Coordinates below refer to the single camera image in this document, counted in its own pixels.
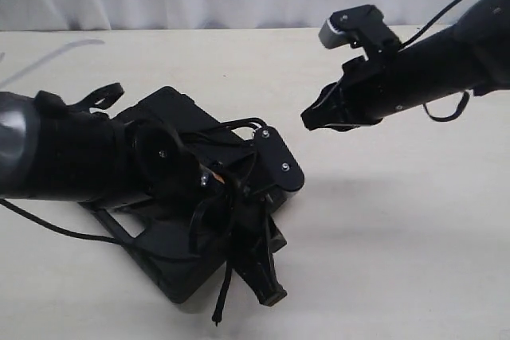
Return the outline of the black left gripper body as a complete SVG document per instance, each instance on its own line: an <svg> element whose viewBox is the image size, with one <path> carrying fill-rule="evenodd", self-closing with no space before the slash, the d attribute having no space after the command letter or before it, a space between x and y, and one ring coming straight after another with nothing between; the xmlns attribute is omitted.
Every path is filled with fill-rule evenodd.
<svg viewBox="0 0 510 340"><path fill-rule="evenodd" d="M271 253L286 245L271 217L285 197L282 193L270 195L277 184L269 167L261 160L246 160L240 170L237 174L220 164L206 167L197 160L190 162L190 200L194 206L190 216L192 259L207 252L198 244L201 227L212 229L218 235L214 246L229 247L237 234L246 239L234 245L239 251L261 243L263 237L268 239Z"/></svg>

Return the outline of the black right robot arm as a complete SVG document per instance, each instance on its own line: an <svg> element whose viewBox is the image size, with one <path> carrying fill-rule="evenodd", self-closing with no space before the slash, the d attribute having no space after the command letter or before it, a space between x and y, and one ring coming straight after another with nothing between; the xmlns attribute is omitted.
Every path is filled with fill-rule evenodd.
<svg viewBox="0 0 510 340"><path fill-rule="evenodd" d="M327 49L350 45L365 55L344 63L301 119L313 131L349 131L434 100L509 88L509 0L480 0L450 27L405 47L374 5L334 12L319 39Z"/></svg>

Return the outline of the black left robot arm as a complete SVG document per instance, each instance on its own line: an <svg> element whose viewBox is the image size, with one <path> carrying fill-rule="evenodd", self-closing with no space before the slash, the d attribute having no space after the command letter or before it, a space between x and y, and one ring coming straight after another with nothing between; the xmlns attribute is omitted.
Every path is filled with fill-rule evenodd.
<svg viewBox="0 0 510 340"><path fill-rule="evenodd" d="M82 205L173 303L220 267L260 304L286 296L273 213L303 184L277 131L257 117L217 121L164 87L110 117L118 83L75 104L1 94L1 203Z"/></svg>

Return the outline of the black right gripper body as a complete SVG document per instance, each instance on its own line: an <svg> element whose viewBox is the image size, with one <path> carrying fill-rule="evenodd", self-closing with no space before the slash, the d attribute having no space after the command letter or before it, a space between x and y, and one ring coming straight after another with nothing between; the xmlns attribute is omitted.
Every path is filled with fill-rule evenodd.
<svg viewBox="0 0 510 340"><path fill-rule="evenodd" d="M342 65L343 75L337 83L340 121L334 123L335 129L373 126L398 113L398 103L386 90L388 73L396 59L396 55L375 59L359 56Z"/></svg>

